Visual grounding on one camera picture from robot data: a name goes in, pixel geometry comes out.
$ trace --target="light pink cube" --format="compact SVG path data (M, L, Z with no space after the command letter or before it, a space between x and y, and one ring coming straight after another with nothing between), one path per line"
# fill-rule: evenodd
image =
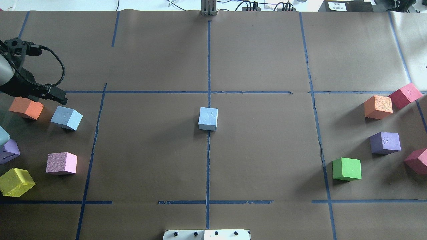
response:
M69 152L49 153L46 173L66 175L76 173L77 156Z
M413 83L410 83L390 94L389 98L392 99L392 103L398 109L402 109L404 106L414 102L422 96L423 95L418 91L417 87Z
M405 163L417 174L427 174L427 148L413 151Z

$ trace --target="block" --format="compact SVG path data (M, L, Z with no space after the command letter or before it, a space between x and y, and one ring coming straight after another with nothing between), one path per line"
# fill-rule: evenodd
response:
M29 172L19 168L12 168L0 177L0 191L7 197L20 197L34 185Z
M2 151L0 152L0 164L5 164L8 161L19 157L20 152L18 145L15 140L10 139L6 144L1 147Z
M66 175L76 173L77 156L69 152L50 153L47 157L46 173Z
M372 96L364 104L365 117L383 119L393 113L392 99L383 96Z
M369 138L371 152L387 155L401 151L399 134L393 132L379 132Z
M51 122L64 128L77 131L83 115L78 111L58 106L51 119Z
M16 97L9 108L16 115L32 120L37 120L42 110L43 104L22 97Z
M413 151L404 162L417 174L427 174L427 148Z
M218 120L218 109L200 108L199 129L216 131L216 122Z
M359 159L339 158L332 161L333 178L353 181L362 179L362 169Z
M417 87L413 83L403 86L399 90L389 95L393 104L398 109L402 109L404 106L414 102L422 96L423 95L420 93L420 91L418 91Z
M10 135L2 127L0 127L0 146L4 145L9 141Z

